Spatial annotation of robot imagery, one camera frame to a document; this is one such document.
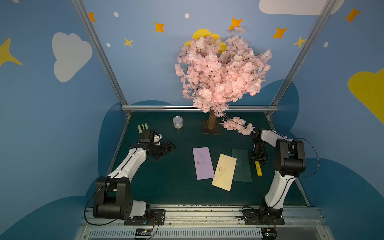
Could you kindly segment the cream yellow envelope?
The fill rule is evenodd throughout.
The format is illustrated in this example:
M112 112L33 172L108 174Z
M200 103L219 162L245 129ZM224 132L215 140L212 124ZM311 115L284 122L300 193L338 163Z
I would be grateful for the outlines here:
M215 171L215 177L212 181L212 186L217 188L226 190L228 192L231 191L234 172L236 168L237 159L220 154L219 161L217 164L217 168Z

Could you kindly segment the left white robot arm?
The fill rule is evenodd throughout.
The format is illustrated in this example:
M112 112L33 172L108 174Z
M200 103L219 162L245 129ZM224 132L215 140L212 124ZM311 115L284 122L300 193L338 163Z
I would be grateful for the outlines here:
M94 218L113 221L152 220L150 205L133 199L131 182L148 157L159 160L174 149L176 145L171 141L163 141L160 133L143 130L139 141L130 147L118 167L108 176L96 180L95 193L91 197L94 201Z

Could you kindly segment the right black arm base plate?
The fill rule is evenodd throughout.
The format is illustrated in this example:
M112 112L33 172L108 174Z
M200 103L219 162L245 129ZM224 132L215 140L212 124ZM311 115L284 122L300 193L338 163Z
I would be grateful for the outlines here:
M270 210L255 210L244 209L241 210L246 225L285 225L283 218L283 209L270 209Z

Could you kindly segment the dark green envelope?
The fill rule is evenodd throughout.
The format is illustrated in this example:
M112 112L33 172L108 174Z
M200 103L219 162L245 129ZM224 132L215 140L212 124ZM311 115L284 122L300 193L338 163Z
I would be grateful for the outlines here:
M252 175L248 151L232 149L232 157L237 159L233 180L251 183Z

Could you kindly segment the purple envelope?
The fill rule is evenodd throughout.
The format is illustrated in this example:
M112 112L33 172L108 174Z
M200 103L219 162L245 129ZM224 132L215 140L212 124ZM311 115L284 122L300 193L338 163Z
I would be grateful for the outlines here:
M213 179L215 173L209 148L193 148L193 155L197 180Z

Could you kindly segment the yellow glue stick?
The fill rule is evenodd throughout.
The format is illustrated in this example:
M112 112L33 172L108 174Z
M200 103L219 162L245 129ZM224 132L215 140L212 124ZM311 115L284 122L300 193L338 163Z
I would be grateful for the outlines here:
M255 161L255 166L256 166L256 170L257 170L257 175L258 175L258 177L262 177L262 176L263 176L263 173L262 173L262 169L261 169L261 164L260 164L260 162Z

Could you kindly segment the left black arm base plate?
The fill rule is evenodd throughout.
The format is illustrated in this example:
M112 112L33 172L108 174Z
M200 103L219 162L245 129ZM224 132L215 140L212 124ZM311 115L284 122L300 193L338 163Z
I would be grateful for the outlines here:
M166 210L154 209L146 210L142 217L131 217L125 220L125 226L144 226L144 225L155 225L163 226L165 224Z

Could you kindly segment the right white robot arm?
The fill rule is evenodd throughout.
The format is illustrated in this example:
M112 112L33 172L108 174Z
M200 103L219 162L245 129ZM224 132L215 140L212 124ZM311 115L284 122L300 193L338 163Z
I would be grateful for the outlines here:
M261 172L262 164L269 160L266 145L275 149L273 165L275 175L271 187L264 197L259 216L277 216L283 212L284 200L292 183L306 170L304 143L301 140L286 138L273 130L253 131L254 148L250 161Z

